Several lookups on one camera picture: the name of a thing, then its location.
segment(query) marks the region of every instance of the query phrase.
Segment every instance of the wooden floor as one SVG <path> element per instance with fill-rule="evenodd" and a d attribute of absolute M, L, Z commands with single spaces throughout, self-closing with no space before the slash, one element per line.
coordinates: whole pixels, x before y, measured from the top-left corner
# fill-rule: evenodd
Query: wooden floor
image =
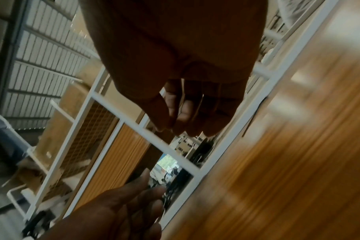
<path fill-rule="evenodd" d="M 295 64 L 162 239 L 360 239 L 360 0 Z"/>

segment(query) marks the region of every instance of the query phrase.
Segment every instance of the white metal frame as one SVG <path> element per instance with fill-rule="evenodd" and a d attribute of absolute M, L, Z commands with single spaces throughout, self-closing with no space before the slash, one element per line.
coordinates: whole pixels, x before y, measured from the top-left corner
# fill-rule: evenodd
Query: white metal frame
<path fill-rule="evenodd" d="M 212 154 L 209 156 L 206 163 L 203 165 L 201 169 L 190 163 L 186 158 L 180 156 L 177 154 L 173 149 L 171 149 L 168 144 L 166 144 L 163 140 L 161 140 L 159 137 L 157 137 L 152 132 L 145 129 L 145 126 L 148 122 L 148 117 L 144 116 L 140 124 L 136 124 L 133 122 L 130 118 L 128 118 L 123 112 L 118 110 L 113 104 L 108 102 L 102 95 L 100 95 L 98 92 L 104 82 L 104 80 L 107 77 L 107 71 L 105 70 L 105 67 L 103 66 L 101 68 L 100 73 L 98 74 L 92 88 L 90 89 L 83 106 L 81 107 L 76 119 L 73 122 L 73 125 L 63 143 L 63 145 L 60 148 L 59 153 L 57 154 L 51 168 L 49 169 L 49 172 L 47 173 L 47 176 L 37 193 L 36 199 L 33 204 L 31 204 L 28 212 L 25 214 L 25 219 L 30 219 L 33 214 L 36 212 L 39 204 L 41 204 L 43 197 L 49 190 L 49 185 L 51 181 L 54 180 L 55 172 L 59 170 L 59 167 L 71 145 L 73 142 L 74 137 L 76 136 L 81 123 L 83 122 L 85 116 L 87 115 L 92 103 L 94 101 L 97 101 L 99 104 L 104 106 L 106 109 L 108 109 L 110 112 L 112 112 L 116 117 L 119 118 L 119 122 L 116 125 L 114 131 L 112 132 L 110 138 L 108 139 L 106 145 L 102 149 L 99 157 L 95 161 L 94 165 L 91 168 L 91 171 L 87 175 L 85 181 L 82 183 L 79 191 L 76 193 L 76 196 L 74 197 L 72 203 L 70 204 L 70 207 L 66 211 L 64 217 L 68 216 L 75 208 L 76 204 L 78 203 L 79 199 L 81 198 L 84 190 L 86 189 L 87 185 L 91 181 L 94 173 L 96 172 L 97 168 L 101 164 L 104 156 L 106 155 L 107 151 L 109 150 L 111 144 L 113 143 L 115 137 L 118 135 L 121 127 L 123 124 L 128 125 L 130 128 L 132 128 L 134 131 L 136 131 L 138 134 L 140 134 L 143 138 L 145 138 L 147 141 L 149 141 L 151 144 L 156 146 L 159 150 L 161 150 L 163 153 L 169 154 L 172 157 L 175 158 L 176 161 L 178 161 L 178 164 L 186 169 L 190 174 L 193 175 L 193 179 L 189 182 L 189 184 L 185 187 L 185 189 L 181 192 L 179 197 L 175 200 L 173 205 L 169 208 L 168 212 L 163 216 L 163 218 L 160 221 L 160 224 L 162 228 L 164 229 L 166 225 L 170 222 L 170 220 L 175 216 L 177 211 L 181 208 L 181 206 L 185 203 L 185 201 L 190 197 L 190 195 L 193 193 L 193 191 L 197 188 L 197 186 L 200 184 L 202 179 L 209 173 L 209 171 L 212 169 L 212 167 L 215 165 L 215 163 L 218 161 L 218 159 L 222 156 L 222 154 L 225 152 L 225 150 L 229 147 L 229 145 L 232 143 L 232 141 L 236 138 L 236 136 L 239 134 L 239 132 L 242 130 L 242 128 L 246 125 L 246 123 L 249 121 L 249 119 L 254 115 L 255 111 L 257 110 L 259 104 L 262 102 L 262 100 L 268 96 L 268 94 L 272 91 L 274 86 L 278 83 L 278 81 L 283 77 L 283 75 L 286 73 L 288 68 L 291 66 L 291 64 L 295 61 L 297 56 L 300 54 L 302 49 L 306 46 L 306 44 L 309 42 L 309 40 L 313 37 L 315 32 L 318 30 L 320 25 L 324 22 L 324 20 L 327 18 L 329 13 L 332 11 L 332 9 L 336 6 L 336 4 L 340 0 L 325 0 L 325 4 L 322 6 L 321 10 L 317 13 L 316 17 L 311 21 L 309 26 L 306 28 L 302 36 L 299 38 L 299 40 L 295 43 L 292 50 L 289 52 L 289 54 L 285 57 L 282 64 L 276 71 L 268 70 L 265 66 L 265 64 L 256 64 L 255 68 L 253 70 L 254 73 L 263 76 L 266 79 L 269 79 L 263 88 L 260 90 L 260 92 L 255 96 L 253 101 L 249 104 L 249 106 L 246 108 L 246 110 L 243 112 L 242 115 L 238 116 L 238 120 L 235 122 L 235 124 L 231 127 L 231 129 L 228 131 L 226 136 L 221 140 L 221 142 L 218 144 L 218 146 L 214 149 Z M 322 0 L 315 0 L 313 5 L 313 8 L 311 7 L 311 10 L 307 10 L 306 13 L 301 17 L 302 19 L 307 19 L 311 13 L 312 10 L 315 10 L 320 4 Z M 286 33 L 285 36 L 283 36 L 280 39 L 280 36 L 274 34 L 275 37 L 278 39 L 278 44 L 281 44 L 301 25 L 301 20 L 298 21 L 295 24 L 295 28 L 291 28 L 289 30 L 289 34 Z"/>

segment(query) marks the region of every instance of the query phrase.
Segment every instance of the hand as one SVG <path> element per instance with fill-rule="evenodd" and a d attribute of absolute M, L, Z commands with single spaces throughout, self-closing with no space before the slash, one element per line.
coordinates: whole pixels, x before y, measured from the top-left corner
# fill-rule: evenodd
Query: hand
<path fill-rule="evenodd" d="M 159 240 L 165 187 L 147 189 L 150 172 L 108 190 L 47 231 L 42 240 Z"/>
<path fill-rule="evenodd" d="M 213 136 L 231 121 L 258 57 L 267 0 L 80 0 L 80 6 L 116 88 L 158 130 Z"/>

